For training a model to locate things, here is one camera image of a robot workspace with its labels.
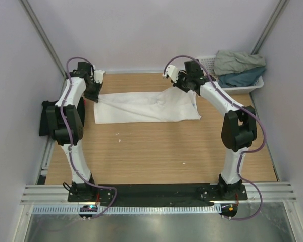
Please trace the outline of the white t shirt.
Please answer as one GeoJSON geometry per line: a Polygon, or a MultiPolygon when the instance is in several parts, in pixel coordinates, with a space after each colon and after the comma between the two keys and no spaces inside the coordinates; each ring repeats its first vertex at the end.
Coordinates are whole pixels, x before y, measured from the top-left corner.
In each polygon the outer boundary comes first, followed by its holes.
{"type": "Polygon", "coordinates": [[[96,124],[155,123],[200,120],[196,94],[176,87],[162,92],[103,94],[94,104],[96,124]]]}

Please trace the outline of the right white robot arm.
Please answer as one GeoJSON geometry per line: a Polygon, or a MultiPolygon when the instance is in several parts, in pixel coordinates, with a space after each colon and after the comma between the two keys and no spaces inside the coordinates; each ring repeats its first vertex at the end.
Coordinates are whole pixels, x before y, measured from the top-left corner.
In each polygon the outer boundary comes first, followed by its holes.
{"type": "Polygon", "coordinates": [[[165,67],[163,76],[184,92],[195,92],[206,99],[223,116],[221,140],[226,148],[224,168],[219,174],[214,197],[218,200],[246,200],[245,186],[240,177],[244,152],[257,138],[256,114],[252,106],[242,106],[228,96],[216,79],[193,60],[183,70],[174,65],[165,67]]]}

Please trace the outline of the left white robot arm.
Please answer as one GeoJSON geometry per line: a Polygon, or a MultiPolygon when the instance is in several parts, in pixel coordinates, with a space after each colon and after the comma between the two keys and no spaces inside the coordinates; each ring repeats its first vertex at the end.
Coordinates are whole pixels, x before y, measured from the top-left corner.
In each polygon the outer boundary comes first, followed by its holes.
{"type": "Polygon", "coordinates": [[[63,149],[70,165],[72,182],[63,184],[69,192],[68,201],[92,202],[98,188],[83,153],[84,126],[78,105],[82,98],[95,103],[99,101],[105,73],[83,57],[77,60],[77,68],[67,70],[66,87],[56,104],[46,109],[46,117],[49,135],[63,149]]]}

